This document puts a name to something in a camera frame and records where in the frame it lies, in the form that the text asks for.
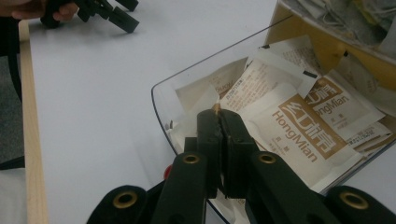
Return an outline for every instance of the printed logo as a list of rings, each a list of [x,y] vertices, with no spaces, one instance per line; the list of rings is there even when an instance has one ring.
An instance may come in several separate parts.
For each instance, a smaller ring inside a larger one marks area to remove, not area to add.
[[[286,132],[286,137],[293,140],[306,157],[315,161],[314,148],[326,160],[341,150],[347,143],[327,125],[318,114],[311,109],[300,95],[296,94],[279,106],[273,114],[277,123]],[[285,123],[284,116],[291,120],[298,129],[297,134],[289,124]]]
[[[332,99],[336,95],[342,94],[343,91],[338,88],[327,78],[320,78],[306,96],[305,101],[311,105],[319,105],[325,101]]]

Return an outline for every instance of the white packet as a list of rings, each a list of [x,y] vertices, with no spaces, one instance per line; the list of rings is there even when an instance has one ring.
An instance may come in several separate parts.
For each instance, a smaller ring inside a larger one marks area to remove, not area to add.
[[[316,192],[361,159],[290,84],[279,84],[239,114],[259,145],[281,156]]]
[[[344,140],[385,116],[334,70],[317,81],[305,100]]]
[[[317,77],[269,51],[262,51],[221,99],[221,108],[237,112],[280,83],[291,84],[305,97]]]
[[[379,138],[390,136],[391,134],[391,130],[389,130],[380,122],[375,122],[346,141],[350,147],[357,149],[368,142],[376,144]]]
[[[211,108],[219,101],[218,92],[213,86],[206,86],[200,98],[192,108],[186,112],[186,115],[174,125],[173,129],[168,130],[175,151],[179,154],[184,151],[186,137],[197,136],[197,115],[206,109]]]
[[[360,93],[371,94],[378,87],[375,77],[350,53],[344,54],[334,70]]]
[[[265,45],[259,50],[268,50],[277,56],[302,67],[312,74],[324,75],[320,68],[318,58],[312,47],[311,39],[308,35],[298,36],[292,39]]]
[[[334,70],[379,110],[396,118],[396,91],[382,87],[359,59],[347,54],[341,58]]]
[[[235,81],[241,77],[245,69],[246,60],[247,58],[244,58],[228,63],[209,76],[177,89],[176,94],[184,110],[191,110],[209,85],[213,86],[220,97],[224,95],[233,86]]]

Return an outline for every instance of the finger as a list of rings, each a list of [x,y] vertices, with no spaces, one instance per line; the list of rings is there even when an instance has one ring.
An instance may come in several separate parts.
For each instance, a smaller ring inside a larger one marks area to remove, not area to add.
[[[78,11],[78,6],[75,3],[67,3],[59,7],[59,12],[62,15],[75,14]]]
[[[78,11],[78,6],[74,3],[68,3],[59,7],[59,11],[53,13],[53,19],[56,21],[70,21]]]
[[[16,20],[29,20],[44,16],[44,11],[13,11],[11,16]]]
[[[55,19],[56,21],[70,21],[73,16],[74,14],[62,15],[60,12],[54,12],[52,14],[53,19]]]
[[[19,6],[30,2],[31,0],[1,0],[0,5],[11,7],[11,6]]]

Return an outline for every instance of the pile of packets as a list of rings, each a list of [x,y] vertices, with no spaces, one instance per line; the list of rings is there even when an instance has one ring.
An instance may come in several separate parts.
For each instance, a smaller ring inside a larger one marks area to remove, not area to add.
[[[280,0],[280,3],[347,42],[396,59],[396,1]]]
[[[396,138],[396,92],[350,54],[324,74],[306,35],[259,48],[177,96],[186,116],[168,134],[178,152],[196,136],[196,115],[219,102],[241,116],[260,150],[281,156],[316,192]],[[231,223],[248,223],[243,200],[220,195],[213,204]]]

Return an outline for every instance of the human hand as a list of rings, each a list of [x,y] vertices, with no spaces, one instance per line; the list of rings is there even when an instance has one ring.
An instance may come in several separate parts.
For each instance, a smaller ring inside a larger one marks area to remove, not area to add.
[[[40,18],[44,15],[48,0],[0,0],[0,16],[12,16],[17,20]],[[68,3],[53,13],[56,21],[70,21],[78,11],[75,3]]]

